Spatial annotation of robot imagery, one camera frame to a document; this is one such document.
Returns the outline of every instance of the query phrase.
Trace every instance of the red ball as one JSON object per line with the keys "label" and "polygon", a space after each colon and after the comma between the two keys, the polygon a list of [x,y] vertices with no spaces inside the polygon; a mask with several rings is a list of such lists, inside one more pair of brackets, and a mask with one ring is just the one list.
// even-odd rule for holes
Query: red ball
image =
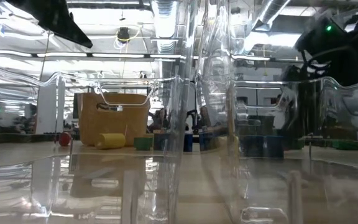
{"label": "red ball", "polygon": [[61,146],[68,146],[71,141],[71,135],[68,133],[61,133],[59,136],[59,144]]}

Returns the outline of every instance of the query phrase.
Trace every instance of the yellow foam roll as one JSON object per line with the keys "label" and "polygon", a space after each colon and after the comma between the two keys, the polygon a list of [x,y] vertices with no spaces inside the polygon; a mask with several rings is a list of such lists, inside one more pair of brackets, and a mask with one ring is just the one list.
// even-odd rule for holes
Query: yellow foam roll
{"label": "yellow foam roll", "polygon": [[123,134],[99,134],[95,146],[98,149],[117,149],[125,146]]}

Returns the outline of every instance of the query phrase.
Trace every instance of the plastic bin handle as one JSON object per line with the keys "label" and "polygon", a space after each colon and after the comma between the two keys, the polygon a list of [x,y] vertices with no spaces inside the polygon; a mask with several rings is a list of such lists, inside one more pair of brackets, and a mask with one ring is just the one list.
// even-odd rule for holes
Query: plastic bin handle
{"label": "plastic bin handle", "polygon": [[[111,103],[108,102],[106,100],[106,98],[104,97],[103,94],[103,87],[106,86],[113,86],[113,87],[133,87],[133,88],[142,88],[142,87],[146,87],[146,88],[150,88],[150,93],[146,96],[146,99],[143,103]],[[147,101],[150,99],[150,97],[152,96],[153,92],[154,92],[154,86],[151,84],[143,84],[143,85],[125,85],[125,84],[120,84],[120,85],[112,85],[112,84],[107,84],[107,85],[100,85],[99,86],[99,91],[100,91],[100,95],[103,98],[103,101],[109,105],[109,106],[143,106],[147,103]]]}

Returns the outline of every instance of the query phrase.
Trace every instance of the floor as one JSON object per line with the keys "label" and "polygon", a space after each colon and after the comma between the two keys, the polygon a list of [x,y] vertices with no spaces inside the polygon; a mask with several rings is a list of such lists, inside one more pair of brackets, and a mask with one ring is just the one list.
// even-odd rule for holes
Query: floor
{"label": "floor", "polygon": [[[98,215],[94,216],[95,219],[91,223],[114,223],[111,220],[109,220],[109,222],[104,221],[107,217],[112,218],[113,220],[117,219],[115,217],[119,217],[119,215],[112,214],[111,212],[105,214],[106,212],[101,209],[103,207],[106,207],[111,211],[111,206],[118,204],[122,207],[122,211],[124,211],[124,207],[134,206],[131,203],[121,201],[121,199],[117,202],[111,201],[111,198],[114,198],[115,196],[121,196],[122,194],[131,195],[133,192],[137,191],[133,189],[131,191],[131,187],[123,187],[114,181],[111,182],[109,175],[114,175],[115,179],[120,180],[119,182],[122,180],[124,185],[127,179],[132,178],[132,181],[137,182],[144,177],[150,179],[148,187],[151,192],[156,193],[150,193],[153,195],[151,197],[149,197],[150,195],[148,192],[144,193],[139,197],[143,200],[142,202],[139,200],[139,203],[144,202],[144,205],[137,204],[136,206],[143,206],[141,212],[145,214],[149,214],[150,211],[153,211],[156,215],[152,217],[154,222],[151,223],[159,223],[155,222],[158,220],[158,208],[166,207],[164,201],[161,202],[158,200],[158,193],[161,189],[159,190],[158,187],[156,187],[158,186],[161,175],[161,172],[158,171],[158,169],[161,169],[158,168],[158,165],[161,165],[161,159],[156,158],[154,160],[144,161],[144,159],[128,158],[125,151],[114,151],[114,155],[112,155],[109,151],[93,151],[83,148],[80,144],[75,143],[74,153],[78,154],[78,152],[80,152],[80,156],[78,156],[78,161],[76,162],[82,164],[80,167],[83,167],[83,164],[87,164],[87,168],[86,170],[80,169],[80,171],[73,173],[67,168],[69,159],[66,155],[70,152],[70,149],[67,147],[56,147],[56,149],[53,150],[53,148],[54,145],[49,142],[9,145],[0,144],[0,166],[37,161],[32,164],[31,169],[29,169],[28,164],[22,164],[20,167],[11,167],[11,171],[7,174],[5,174],[6,171],[4,171],[4,169],[1,169],[0,175],[2,172],[4,173],[4,180],[7,176],[16,177],[19,175],[20,179],[26,179],[29,176],[32,176],[32,181],[38,183],[31,187],[33,197],[37,198],[40,203],[44,202],[45,204],[51,205],[52,208],[53,206],[62,205],[59,200],[77,194],[77,202],[70,201],[69,203],[66,200],[64,202],[64,207],[70,209],[75,208],[76,210],[83,209],[85,211],[86,209],[81,208],[81,205],[84,205],[85,203],[94,204],[95,208],[98,207],[99,210],[97,211]],[[194,145],[194,150],[199,151],[198,144]],[[237,180],[232,178],[233,172],[230,167],[227,166],[230,161],[227,161],[228,157],[223,153],[224,151],[226,150],[217,150],[209,153],[196,152],[192,154],[184,154],[182,156],[178,190],[178,224],[230,224],[232,221],[229,212],[227,212],[228,210],[232,212],[233,219],[238,220],[238,218],[240,218],[244,223],[248,223],[250,220],[256,221],[257,218],[263,220],[267,217],[273,219],[274,223],[288,223],[287,219],[294,221],[300,218],[304,218],[305,223],[358,223],[358,216],[353,215],[347,217],[342,214],[358,213],[358,152],[313,147],[311,153],[313,162],[311,162],[308,159],[309,149],[308,147],[305,147],[302,150],[286,152],[286,160],[284,160],[284,162],[243,158],[239,159],[238,164],[235,164],[235,166],[238,166],[236,172],[240,177]],[[148,152],[132,153],[136,156],[149,156]],[[48,159],[44,159],[49,156],[61,156],[59,158],[60,170],[65,170],[59,174],[59,183],[57,183],[61,184],[59,189],[63,190],[57,192],[58,200],[54,200],[53,203],[49,202],[50,196],[48,196],[48,194],[50,193],[46,195],[36,195],[34,190],[38,188],[42,189],[41,192],[50,192],[50,189],[46,189],[44,185],[50,182],[49,179],[53,180],[53,173],[51,176],[47,176],[43,171],[47,166],[50,166],[51,170],[55,170],[52,168],[52,166],[54,166],[54,161],[50,162]],[[329,164],[323,164],[319,161],[327,161]],[[142,170],[143,168],[141,169],[139,167],[145,167],[145,163],[146,167],[148,167],[146,168],[146,173],[142,171],[127,174],[123,171]],[[335,165],[337,163],[346,164],[349,167],[337,166]],[[38,174],[35,175],[37,166],[39,166],[41,170],[38,170]],[[291,183],[290,175],[294,170],[299,170],[302,173],[302,178],[299,183],[303,193],[314,195],[311,202],[308,201],[308,198],[304,198],[304,195],[302,196],[303,203],[299,203],[296,200],[291,202],[291,198],[284,197],[284,195],[287,195],[288,193],[285,189],[287,184]],[[12,187],[20,184],[23,184],[23,182],[13,182],[9,184],[9,186]],[[104,189],[103,187],[105,187],[106,184],[117,184],[118,187],[115,188],[115,190],[95,190],[92,189],[92,187],[86,187],[88,184],[89,186],[97,185],[101,187],[101,189]],[[71,186],[70,194],[64,190],[65,187],[67,188],[68,186]],[[4,189],[2,183],[0,183],[0,190],[1,189]],[[110,199],[106,199],[103,195],[108,195]],[[131,197],[137,198],[138,195],[131,195]],[[321,198],[323,201],[316,203],[316,198]],[[313,216],[314,218],[311,218],[307,212],[303,213],[304,217],[286,217],[286,215],[283,214],[291,214],[291,212],[286,209],[280,209],[290,208],[291,206],[300,207],[300,204],[302,204],[304,210],[307,211],[316,210],[321,207],[321,205],[324,205],[325,210],[330,212],[328,214],[318,212],[322,215],[315,215]],[[26,206],[28,206],[28,202],[20,204],[21,208]],[[8,209],[12,212],[13,207],[16,208],[17,205],[6,205],[5,210]],[[130,220],[131,216],[133,216],[133,214],[126,214],[124,212],[122,212],[121,215],[122,220],[125,218]],[[86,217],[74,217],[74,220],[76,221],[67,222],[64,221],[62,217],[54,217],[43,223],[82,223],[81,220],[86,220]]]}

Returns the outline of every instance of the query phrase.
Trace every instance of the exposed ceiling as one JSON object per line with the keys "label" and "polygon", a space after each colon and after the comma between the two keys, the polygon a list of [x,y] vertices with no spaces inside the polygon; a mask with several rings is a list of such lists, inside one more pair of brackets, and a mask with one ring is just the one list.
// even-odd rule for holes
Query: exposed ceiling
{"label": "exposed ceiling", "polygon": [[[261,28],[249,33],[247,28],[258,19],[260,11],[269,1],[230,0],[233,54],[296,60],[300,55],[292,47],[316,13],[332,9],[334,12],[351,11],[354,14],[358,10],[358,0],[270,1],[288,4],[267,30]],[[74,21],[93,42],[91,49],[44,30],[30,14],[0,0],[0,68],[34,78],[53,72],[70,72],[87,77],[102,74],[106,78],[139,78],[140,74],[146,74],[158,78],[172,72],[185,34],[185,2],[145,1],[142,7],[139,7],[139,1],[133,0],[68,0],[67,3]],[[195,55],[198,55],[203,30],[204,0],[200,5]],[[124,46],[119,45],[116,37],[120,27],[128,27],[131,36],[131,41]],[[283,68],[287,64],[242,62],[235,65]],[[3,89],[7,95],[15,96],[11,94],[14,88],[23,95],[36,97],[35,87],[8,88],[12,82],[1,77],[0,84],[5,85],[0,85],[0,93]],[[67,90],[69,96],[83,91],[74,88],[81,83],[68,82],[67,85],[71,87]]]}

